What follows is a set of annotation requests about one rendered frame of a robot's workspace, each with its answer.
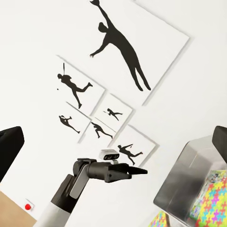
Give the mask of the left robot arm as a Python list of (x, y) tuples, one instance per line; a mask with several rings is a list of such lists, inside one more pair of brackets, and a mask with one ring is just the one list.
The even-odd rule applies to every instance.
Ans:
[(68, 174), (57, 193), (45, 208), (33, 227), (65, 227), (74, 211), (77, 201), (90, 178), (104, 180), (106, 183), (131, 179), (132, 175), (148, 174), (146, 169), (118, 163), (120, 154), (115, 149), (102, 149), (99, 159), (79, 157), (73, 165), (73, 174)]

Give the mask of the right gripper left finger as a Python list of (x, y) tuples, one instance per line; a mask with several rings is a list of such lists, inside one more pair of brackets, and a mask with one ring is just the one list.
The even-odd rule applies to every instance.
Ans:
[(25, 143), (20, 126), (0, 131), (0, 182)]

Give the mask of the jigsaw puzzle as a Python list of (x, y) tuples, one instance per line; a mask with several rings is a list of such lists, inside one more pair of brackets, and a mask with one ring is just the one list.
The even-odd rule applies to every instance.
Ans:
[(195, 227), (227, 227), (227, 182), (208, 186)]
[(168, 227), (167, 214), (161, 210), (148, 227)]

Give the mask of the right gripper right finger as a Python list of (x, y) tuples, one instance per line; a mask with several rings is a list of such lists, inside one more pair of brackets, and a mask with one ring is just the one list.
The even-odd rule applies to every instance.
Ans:
[(227, 164), (227, 127), (216, 126), (212, 137), (212, 143)]

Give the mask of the board game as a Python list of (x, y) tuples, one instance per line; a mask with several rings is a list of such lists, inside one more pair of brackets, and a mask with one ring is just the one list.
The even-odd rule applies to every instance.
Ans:
[(198, 198), (196, 199), (196, 202), (195, 202), (195, 204), (194, 204), (194, 206), (193, 206), (193, 208), (192, 208), (192, 210), (189, 214), (189, 217), (193, 221), (197, 222), (200, 210), (201, 210), (202, 205), (203, 205), (205, 195), (206, 195), (207, 190), (208, 190), (208, 186), (210, 184), (218, 183), (218, 182), (227, 182), (227, 170), (212, 170), (209, 173), (209, 176), (207, 177), (207, 179), (204, 183), (204, 186), (203, 186)]

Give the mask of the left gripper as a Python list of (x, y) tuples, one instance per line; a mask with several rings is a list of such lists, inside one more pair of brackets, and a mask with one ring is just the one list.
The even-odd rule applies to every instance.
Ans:
[(148, 174), (146, 169), (135, 166), (126, 166), (126, 163), (112, 164), (111, 162), (99, 162), (95, 169), (97, 179), (106, 183), (131, 179), (132, 175)]

